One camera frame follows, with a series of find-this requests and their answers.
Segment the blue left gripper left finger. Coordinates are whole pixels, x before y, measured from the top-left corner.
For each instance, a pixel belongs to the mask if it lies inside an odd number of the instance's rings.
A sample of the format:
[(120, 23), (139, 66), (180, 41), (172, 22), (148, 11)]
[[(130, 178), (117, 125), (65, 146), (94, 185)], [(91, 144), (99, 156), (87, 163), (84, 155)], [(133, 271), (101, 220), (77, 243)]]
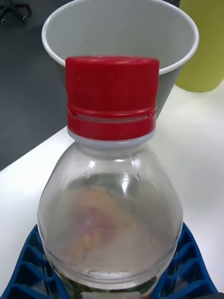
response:
[(61, 279), (51, 268), (35, 226), (28, 235), (2, 299), (68, 299)]

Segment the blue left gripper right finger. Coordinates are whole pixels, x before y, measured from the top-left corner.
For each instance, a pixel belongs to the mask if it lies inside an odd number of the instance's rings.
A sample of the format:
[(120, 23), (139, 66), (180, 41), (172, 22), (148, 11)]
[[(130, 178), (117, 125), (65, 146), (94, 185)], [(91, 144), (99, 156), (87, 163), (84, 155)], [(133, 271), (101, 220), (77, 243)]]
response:
[(159, 279), (151, 298), (196, 299), (218, 293), (204, 264), (199, 247), (183, 224), (175, 255)]

